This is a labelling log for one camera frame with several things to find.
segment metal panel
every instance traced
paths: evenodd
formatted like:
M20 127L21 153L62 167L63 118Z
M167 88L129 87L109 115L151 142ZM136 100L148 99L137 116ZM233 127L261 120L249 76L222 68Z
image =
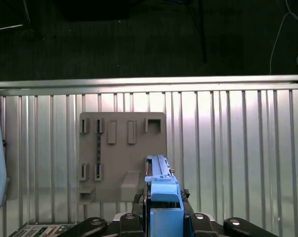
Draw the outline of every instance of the metal panel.
M148 84L126 93L119 86L117 93L75 88L76 95L0 91L11 178L0 237L27 221L111 219L131 210L132 203L124 202L77 205L77 121L84 111L166 113L168 157L196 211L219 222L247 218L281 237L298 237L298 90L281 83L283 90L257 84L246 91L229 91L231 85L206 91L199 90L201 83L177 91L166 85L150 90Z

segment metal rod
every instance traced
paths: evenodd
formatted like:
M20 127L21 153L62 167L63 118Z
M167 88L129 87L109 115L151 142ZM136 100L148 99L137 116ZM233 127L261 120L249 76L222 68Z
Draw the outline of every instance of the metal rod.
M27 22L30 25L31 24L31 21L30 21L30 16L29 16L29 11L28 11L27 1L26 0L23 0L23 3L24 3L24 8L25 8Z
M207 47L205 40L205 26L204 26L204 8L203 0L198 0L198 9L199 9L199 21L200 21L200 31L201 31L201 47L203 51L203 62L207 63Z
M17 28L17 27L21 27L21 26L23 26L23 25L20 24L20 25L15 25L15 26L7 26L7 27L0 28L0 31L1 31L1 30L6 30L6 29Z

